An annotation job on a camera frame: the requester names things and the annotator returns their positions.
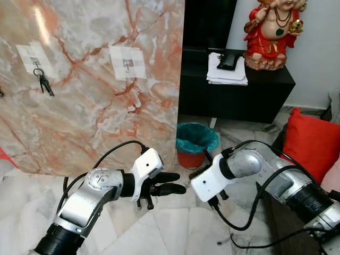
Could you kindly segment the metal hook with white tape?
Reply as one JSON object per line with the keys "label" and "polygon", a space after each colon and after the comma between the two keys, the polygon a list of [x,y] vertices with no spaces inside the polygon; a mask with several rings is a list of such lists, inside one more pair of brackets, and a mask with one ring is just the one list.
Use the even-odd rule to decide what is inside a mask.
{"label": "metal hook with white tape", "polygon": [[116,80],[147,78],[145,59],[141,49],[110,46],[109,53]]}
{"label": "metal hook with white tape", "polygon": [[55,77],[56,73],[54,68],[41,43],[32,41],[29,45],[16,45],[16,48],[28,73],[33,74],[34,70],[41,69],[49,78]]}

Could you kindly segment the red cushion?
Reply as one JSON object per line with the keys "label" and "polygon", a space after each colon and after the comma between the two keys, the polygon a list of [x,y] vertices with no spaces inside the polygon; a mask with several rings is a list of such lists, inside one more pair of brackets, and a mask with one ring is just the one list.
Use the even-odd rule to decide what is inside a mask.
{"label": "red cushion", "polygon": [[294,108],[287,120],[283,152],[321,183],[339,158],[340,125],[303,115]]}

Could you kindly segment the dark key bunch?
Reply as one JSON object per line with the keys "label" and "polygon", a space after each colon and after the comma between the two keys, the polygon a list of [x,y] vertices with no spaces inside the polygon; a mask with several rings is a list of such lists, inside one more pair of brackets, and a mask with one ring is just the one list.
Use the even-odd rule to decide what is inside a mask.
{"label": "dark key bunch", "polygon": [[32,72],[38,78],[38,81],[41,87],[41,92],[44,93],[46,91],[51,97],[54,97],[53,90],[51,89],[49,85],[49,81],[45,75],[45,71],[43,71],[41,68],[35,68]]}

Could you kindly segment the red laughing buddha statue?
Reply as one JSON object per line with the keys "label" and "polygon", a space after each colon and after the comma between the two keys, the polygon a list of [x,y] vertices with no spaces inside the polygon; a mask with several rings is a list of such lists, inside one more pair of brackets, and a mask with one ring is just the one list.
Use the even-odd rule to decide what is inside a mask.
{"label": "red laughing buddha statue", "polygon": [[288,48],[303,32],[300,14],[308,0],[257,0],[244,26],[247,41],[245,65],[253,70],[275,71],[286,65]]}

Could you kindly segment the black television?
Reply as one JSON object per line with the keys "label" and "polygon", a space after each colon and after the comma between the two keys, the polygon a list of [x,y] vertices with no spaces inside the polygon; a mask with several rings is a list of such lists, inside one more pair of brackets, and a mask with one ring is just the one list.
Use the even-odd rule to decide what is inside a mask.
{"label": "black television", "polygon": [[182,48],[226,48],[237,0],[185,0]]}

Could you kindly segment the orange veined marble board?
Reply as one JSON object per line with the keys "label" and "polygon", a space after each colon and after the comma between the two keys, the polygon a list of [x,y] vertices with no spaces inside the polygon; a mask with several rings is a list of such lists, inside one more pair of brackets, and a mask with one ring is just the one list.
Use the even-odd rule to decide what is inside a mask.
{"label": "orange veined marble board", "polygon": [[[0,146],[26,173],[87,172],[138,140],[175,159],[185,0],[0,0]],[[16,45],[42,44],[41,92]],[[139,48],[146,79],[118,81],[110,46]]]}

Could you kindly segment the small black device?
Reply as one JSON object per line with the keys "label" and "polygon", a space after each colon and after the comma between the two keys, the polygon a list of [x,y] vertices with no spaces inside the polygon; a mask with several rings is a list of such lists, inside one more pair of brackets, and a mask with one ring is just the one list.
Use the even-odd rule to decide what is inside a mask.
{"label": "small black device", "polygon": [[219,53],[218,65],[216,67],[219,70],[235,71],[241,57],[242,54]]}

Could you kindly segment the pink cushion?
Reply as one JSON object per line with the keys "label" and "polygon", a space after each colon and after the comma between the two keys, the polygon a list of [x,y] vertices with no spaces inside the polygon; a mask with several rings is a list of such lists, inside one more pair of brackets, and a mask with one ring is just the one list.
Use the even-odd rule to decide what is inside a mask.
{"label": "pink cushion", "polygon": [[326,192],[332,192],[333,190],[340,191],[340,158],[333,164],[333,166],[326,172],[321,187]]}

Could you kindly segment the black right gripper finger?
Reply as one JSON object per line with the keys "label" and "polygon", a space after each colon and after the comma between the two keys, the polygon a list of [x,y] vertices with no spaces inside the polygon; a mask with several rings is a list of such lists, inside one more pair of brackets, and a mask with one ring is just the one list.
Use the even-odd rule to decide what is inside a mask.
{"label": "black right gripper finger", "polygon": [[211,168],[212,164],[206,164],[205,166],[198,168],[195,172],[189,174],[189,180],[194,180],[197,176],[201,175],[203,172],[206,172],[209,168]]}

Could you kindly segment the white paper stack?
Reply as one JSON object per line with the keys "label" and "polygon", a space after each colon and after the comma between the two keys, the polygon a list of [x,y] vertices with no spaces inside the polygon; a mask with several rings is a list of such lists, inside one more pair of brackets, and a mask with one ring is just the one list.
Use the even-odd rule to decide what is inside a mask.
{"label": "white paper stack", "polygon": [[248,84],[248,78],[245,74],[244,58],[242,56],[237,56],[236,70],[221,70],[218,68],[219,64],[219,54],[210,53],[209,54],[209,64],[207,77],[209,83],[223,83],[223,84],[237,84],[246,86]]}

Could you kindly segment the orange bin with teal liner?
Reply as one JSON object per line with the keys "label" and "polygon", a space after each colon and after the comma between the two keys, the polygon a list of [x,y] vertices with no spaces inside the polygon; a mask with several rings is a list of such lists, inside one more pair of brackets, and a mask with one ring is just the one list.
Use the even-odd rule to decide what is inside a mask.
{"label": "orange bin with teal liner", "polygon": [[219,134],[201,122],[177,125],[175,149],[178,163],[184,168],[198,168],[206,160],[204,150],[219,148]]}

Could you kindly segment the black low console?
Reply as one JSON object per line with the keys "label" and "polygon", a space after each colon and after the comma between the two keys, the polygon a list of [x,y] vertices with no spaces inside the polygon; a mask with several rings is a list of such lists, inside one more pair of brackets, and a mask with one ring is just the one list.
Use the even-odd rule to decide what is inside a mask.
{"label": "black low console", "polygon": [[243,55],[242,49],[185,48],[181,59],[178,112],[190,116],[271,124],[296,82],[286,67],[245,68],[248,84],[213,84],[206,79],[209,53]]}

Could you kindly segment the grey patterned cushion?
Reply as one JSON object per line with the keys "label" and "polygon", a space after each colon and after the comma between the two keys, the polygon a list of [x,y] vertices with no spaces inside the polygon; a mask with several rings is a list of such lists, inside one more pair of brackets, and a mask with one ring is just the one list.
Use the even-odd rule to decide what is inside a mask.
{"label": "grey patterned cushion", "polygon": [[331,122],[339,124],[339,109],[340,109],[340,89],[335,89],[329,92],[330,110],[331,110]]}

